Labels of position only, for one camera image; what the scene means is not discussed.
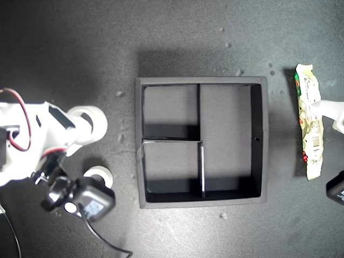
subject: white wheel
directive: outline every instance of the white wheel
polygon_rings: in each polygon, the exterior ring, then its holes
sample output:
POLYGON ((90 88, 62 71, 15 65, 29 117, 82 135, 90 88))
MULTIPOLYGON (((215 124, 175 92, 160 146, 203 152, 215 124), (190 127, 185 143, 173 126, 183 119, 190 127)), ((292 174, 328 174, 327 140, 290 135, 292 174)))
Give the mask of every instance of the white wheel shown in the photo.
POLYGON ((104 180, 105 186, 107 188, 112 187, 113 177, 112 177, 111 172, 107 168, 105 168, 103 166, 92 167, 85 172, 84 177, 92 177, 94 175, 100 176, 104 180))

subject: red wire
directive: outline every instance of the red wire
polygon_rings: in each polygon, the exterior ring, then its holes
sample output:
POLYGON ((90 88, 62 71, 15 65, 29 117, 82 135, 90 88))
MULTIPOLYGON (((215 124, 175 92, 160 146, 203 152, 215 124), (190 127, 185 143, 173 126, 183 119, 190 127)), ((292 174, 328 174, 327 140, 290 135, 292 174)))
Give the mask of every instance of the red wire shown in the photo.
POLYGON ((49 153, 52 153, 52 152, 65 152, 66 150, 67 149, 63 148, 63 147, 50 148, 50 149, 47 149, 45 152, 43 152, 42 157, 44 157, 44 156, 46 156, 46 155, 48 155, 49 153))
POLYGON ((16 148, 17 150, 21 151, 21 152, 26 152, 30 149, 31 147, 31 125, 30 125, 30 121, 28 119, 28 115, 27 115, 27 112, 26 112, 26 109, 25 109, 25 102, 24 100, 22 99, 22 97, 20 96, 19 93, 17 93, 15 90, 13 89, 9 89, 9 88, 3 88, 0 90, 0 93, 4 92, 4 91, 7 91, 9 93, 11 93, 18 101, 19 105, 21 106, 21 108, 23 109, 23 113, 25 115, 25 119, 26 119, 26 122, 27 122, 27 128, 28 128, 28 146, 27 148, 23 148, 22 146, 18 145, 13 136, 12 136, 12 133, 10 133, 10 136, 9 136, 9 141, 11 143, 11 145, 16 148))

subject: snack bag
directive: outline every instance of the snack bag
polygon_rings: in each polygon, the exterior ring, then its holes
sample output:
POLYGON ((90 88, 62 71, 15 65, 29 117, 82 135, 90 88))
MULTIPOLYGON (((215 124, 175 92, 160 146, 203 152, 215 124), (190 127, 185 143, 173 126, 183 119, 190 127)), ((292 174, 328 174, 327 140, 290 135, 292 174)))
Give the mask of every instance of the snack bag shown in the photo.
POLYGON ((307 178, 320 176, 323 164, 323 120, 311 104, 321 100, 319 83, 312 73, 313 65, 298 64, 295 83, 299 105, 299 123, 302 130, 303 159, 307 163, 307 178))

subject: black cardboard organizer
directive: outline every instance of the black cardboard organizer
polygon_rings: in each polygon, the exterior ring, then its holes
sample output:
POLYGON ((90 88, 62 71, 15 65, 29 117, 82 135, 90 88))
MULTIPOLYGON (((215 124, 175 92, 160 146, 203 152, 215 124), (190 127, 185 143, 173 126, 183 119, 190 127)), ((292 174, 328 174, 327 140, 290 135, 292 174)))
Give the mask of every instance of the black cardboard organizer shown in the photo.
POLYGON ((267 102, 263 77, 138 78, 140 207, 265 202, 267 102))

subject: barcode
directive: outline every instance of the barcode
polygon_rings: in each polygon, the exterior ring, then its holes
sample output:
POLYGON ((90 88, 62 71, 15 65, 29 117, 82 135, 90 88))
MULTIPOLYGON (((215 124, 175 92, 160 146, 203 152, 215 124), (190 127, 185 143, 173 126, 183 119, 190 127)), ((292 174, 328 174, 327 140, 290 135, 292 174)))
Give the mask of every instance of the barcode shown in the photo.
POLYGON ((312 141, 313 141, 313 151, 316 152, 320 149, 319 148, 319 145, 320 145, 319 136, 312 137, 312 141))

